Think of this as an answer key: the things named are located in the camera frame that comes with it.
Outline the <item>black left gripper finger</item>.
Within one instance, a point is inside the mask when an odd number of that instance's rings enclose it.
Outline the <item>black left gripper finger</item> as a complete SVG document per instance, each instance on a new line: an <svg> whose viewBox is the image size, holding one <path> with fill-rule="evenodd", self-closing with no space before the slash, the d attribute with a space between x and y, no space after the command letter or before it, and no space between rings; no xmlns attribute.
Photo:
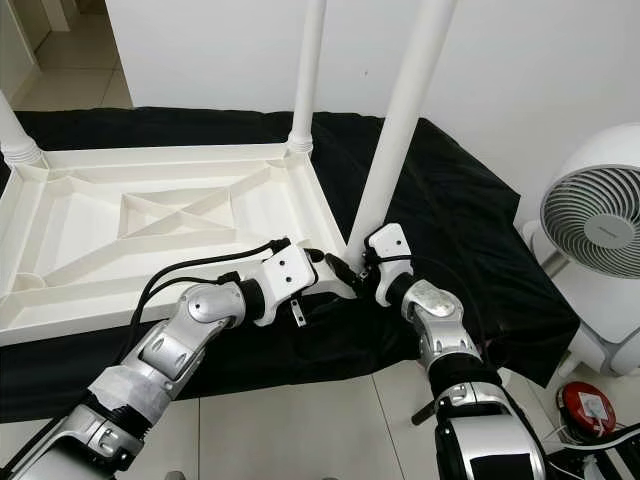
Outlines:
<svg viewBox="0 0 640 480"><path fill-rule="evenodd" d="M333 253L315 251L314 270L316 282L314 293L357 294L361 280L349 266Z"/></svg>

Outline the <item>white round standing fan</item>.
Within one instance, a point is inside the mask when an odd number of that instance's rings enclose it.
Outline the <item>white round standing fan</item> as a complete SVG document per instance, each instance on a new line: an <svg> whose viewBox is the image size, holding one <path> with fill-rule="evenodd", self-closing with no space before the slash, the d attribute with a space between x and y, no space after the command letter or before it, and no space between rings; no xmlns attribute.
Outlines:
<svg viewBox="0 0 640 480"><path fill-rule="evenodd" d="M541 198L540 223L567 259L640 279L640 122L594 134L564 161Z"/></svg>

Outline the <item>white grey rounded appliance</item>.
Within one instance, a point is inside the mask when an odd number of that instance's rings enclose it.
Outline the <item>white grey rounded appliance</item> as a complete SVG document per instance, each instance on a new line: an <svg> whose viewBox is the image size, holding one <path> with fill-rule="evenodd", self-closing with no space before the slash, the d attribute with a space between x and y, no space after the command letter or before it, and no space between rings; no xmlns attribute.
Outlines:
<svg viewBox="0 0 640 480"><path fill-rule="evenodd" d="M613 378L640 375L640 278L607 275L568 259L539 221L526 221L520 234L581 320L553 379L566 380L580 365Z"/></svg>

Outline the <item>grey metal table leg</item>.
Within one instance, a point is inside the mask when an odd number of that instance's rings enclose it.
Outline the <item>grey metal table leg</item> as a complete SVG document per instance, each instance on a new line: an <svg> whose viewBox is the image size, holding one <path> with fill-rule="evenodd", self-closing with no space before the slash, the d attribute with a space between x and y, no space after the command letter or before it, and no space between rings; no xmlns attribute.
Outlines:
<svg viewBox="0 0 640 480"><path fill-rule="evenodd" d="M425 424L425 422L428 421L430 417L433 417L435 415L436 403L438 403L436 399L431 399L431 401L424 404L424 406L422 406L420 410L417 410L410 417L410 424L413 426L420 426L422 424Z"/></svg>

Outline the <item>white plastic table leg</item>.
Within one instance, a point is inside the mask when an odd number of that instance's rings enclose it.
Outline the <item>white plastic table leg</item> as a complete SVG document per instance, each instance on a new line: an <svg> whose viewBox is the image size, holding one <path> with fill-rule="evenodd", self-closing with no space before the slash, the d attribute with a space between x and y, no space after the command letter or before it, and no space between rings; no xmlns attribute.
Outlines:
<svg viewBox="0 0 640 480"><path fill-rule="evenodd" d="M404 51L344 260L364 268L365 239L385 223L458 0L422 0Z"/></svg>
<svg viewBox="0 0 640 480"><path fill-rule="evenodd" d="M314 150L312 123L314 123L317 76L326 13L326 0L307 0L305 20L303 20L302 44L296 91L294 91L294 110L291 132L287 137L289 156L310 155Z"/></svg>
<svg viewBox="0 0 640 480"><path fill-rule="evenodd" d="M24 131L3 93L0 93L0 154L8 165L49 168L45 151Z"/></svg>

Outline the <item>white plastic children table top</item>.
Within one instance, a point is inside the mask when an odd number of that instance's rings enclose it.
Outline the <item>white plastic children table top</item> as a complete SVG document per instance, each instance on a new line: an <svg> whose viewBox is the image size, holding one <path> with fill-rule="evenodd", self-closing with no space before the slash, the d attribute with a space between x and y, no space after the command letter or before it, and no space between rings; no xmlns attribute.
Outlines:
<svg viewBox="0 0 640 480"><path fill-rule="evenodd" d="M346 247L314 166L283 143L47 151L0 205L0 346L124 326L157 270L256 268L287 238Z"/></svg>

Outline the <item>black bag with white trim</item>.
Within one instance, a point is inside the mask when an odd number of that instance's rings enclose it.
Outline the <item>black bag with white trim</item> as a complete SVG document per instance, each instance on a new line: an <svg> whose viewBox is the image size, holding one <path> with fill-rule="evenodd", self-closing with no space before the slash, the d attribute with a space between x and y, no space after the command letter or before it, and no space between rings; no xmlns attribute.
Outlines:
<svg viewBox="0 0 640 480"><path fill-rule="evenodd" d="M640 424L547 454L552 480L640 480Z"/></svg>

